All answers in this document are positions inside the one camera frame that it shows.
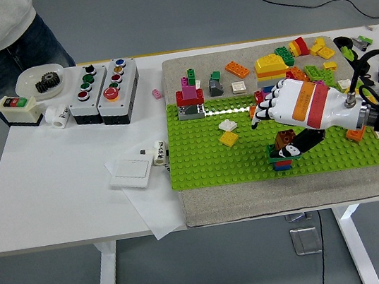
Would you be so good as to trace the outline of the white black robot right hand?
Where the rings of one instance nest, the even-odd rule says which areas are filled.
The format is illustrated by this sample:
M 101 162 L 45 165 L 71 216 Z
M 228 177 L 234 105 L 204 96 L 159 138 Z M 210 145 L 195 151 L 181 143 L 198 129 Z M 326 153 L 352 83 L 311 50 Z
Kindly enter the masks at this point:
M 366 107 L 355 94 L 347 95 L 327 85 L 287 79 L 279 81 L 265 100 L 256 106 L 252 129 L 262 120 L 303 128 L 293 141 L 273 150 L 272 159 L 298 157 L 325 138 L 325 130 L 340 126 L 362 129 Z

